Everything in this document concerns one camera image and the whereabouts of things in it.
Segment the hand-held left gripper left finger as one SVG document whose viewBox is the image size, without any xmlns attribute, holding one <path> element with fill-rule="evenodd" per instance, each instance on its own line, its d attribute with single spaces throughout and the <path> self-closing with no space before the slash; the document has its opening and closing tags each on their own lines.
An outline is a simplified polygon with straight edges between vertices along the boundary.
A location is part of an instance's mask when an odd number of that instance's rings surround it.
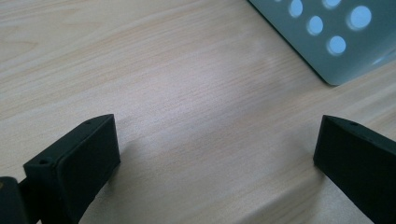
<svg viewBox="0 0 396 224">
<path fill-rule="evenodd" d="M 112 114 L 88 119 L 23 165 L 43 224 L 78 224 L 120 164 Z"/>
</svg>

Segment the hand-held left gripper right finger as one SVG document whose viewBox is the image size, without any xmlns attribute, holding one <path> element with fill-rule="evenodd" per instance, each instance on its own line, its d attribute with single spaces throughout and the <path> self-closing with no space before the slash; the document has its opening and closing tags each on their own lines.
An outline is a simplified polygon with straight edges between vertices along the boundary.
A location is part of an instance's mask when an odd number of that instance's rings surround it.
<svg viewBox="0 0 396 224">
<path fill-rule="evenodd" d="M 374 224 L 396 224 L 395 141 L 325 115 L 313 161 Z"/>
</svg>

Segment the grey perforated metal tray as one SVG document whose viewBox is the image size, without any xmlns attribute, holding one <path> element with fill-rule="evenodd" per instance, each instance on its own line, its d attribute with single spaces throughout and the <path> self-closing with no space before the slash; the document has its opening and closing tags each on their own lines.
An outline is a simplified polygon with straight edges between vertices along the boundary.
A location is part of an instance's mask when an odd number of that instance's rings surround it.
<svg viewBox="0 0 396 224">
<path fill-rule="evenodd" d="M 328 84 L 396 61 L 396 0 L 248 0 Z"/>
</svg>

